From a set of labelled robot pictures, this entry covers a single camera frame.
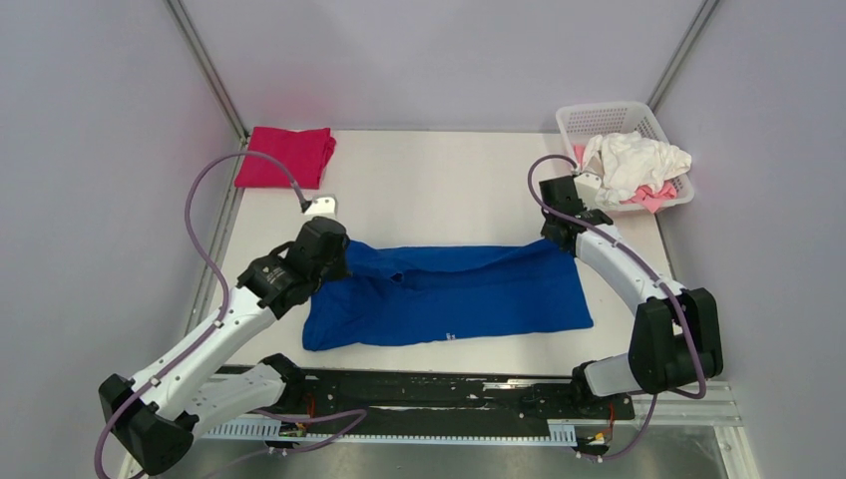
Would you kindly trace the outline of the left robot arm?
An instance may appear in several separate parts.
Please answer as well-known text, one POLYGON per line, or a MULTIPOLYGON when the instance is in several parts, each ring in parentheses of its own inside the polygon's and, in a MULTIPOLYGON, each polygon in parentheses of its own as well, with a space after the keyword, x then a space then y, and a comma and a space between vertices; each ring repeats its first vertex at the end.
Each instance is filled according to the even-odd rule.
POLYGON ((326 283, 346 275, 346 228, 314 217, 295 240, 251 261, 222 305, 176 346, 129 378, 112 374, 98 388, 106 427, 148 476, 172 469, 209 430, 247 412, 275 405, 297 410, 305 385, 281 354, 234 378, 209 378, 252 338, 326 283))

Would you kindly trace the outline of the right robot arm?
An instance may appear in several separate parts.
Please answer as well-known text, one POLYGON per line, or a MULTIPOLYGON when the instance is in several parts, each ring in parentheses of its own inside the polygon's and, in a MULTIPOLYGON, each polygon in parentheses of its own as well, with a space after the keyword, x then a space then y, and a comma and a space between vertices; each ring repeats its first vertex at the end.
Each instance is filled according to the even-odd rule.
POLYGON ((682 394, 724 368, 718 310, 705 288, 688 288, 658 273, 623 238, 614 221, 588 209, 571 177, 540 183, 533 194, 545 222, 541 234, 588 265, 634 314, 629 349, 617 356, 589 361, 574 374, 570 402, 583 416, 595 416, 610 396, 635 392, 682 394))

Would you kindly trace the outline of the blue t-shirt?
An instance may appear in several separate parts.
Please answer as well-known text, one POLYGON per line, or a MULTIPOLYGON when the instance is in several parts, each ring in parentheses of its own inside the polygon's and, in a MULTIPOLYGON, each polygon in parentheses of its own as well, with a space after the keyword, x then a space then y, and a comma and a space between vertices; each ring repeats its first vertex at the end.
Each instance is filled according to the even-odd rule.
POLYGON ((301 343, 406 346, 589 329, 574 258, 540 239, 525 245, 374 248, 354 241, 350 275, 311 300, 301 343))

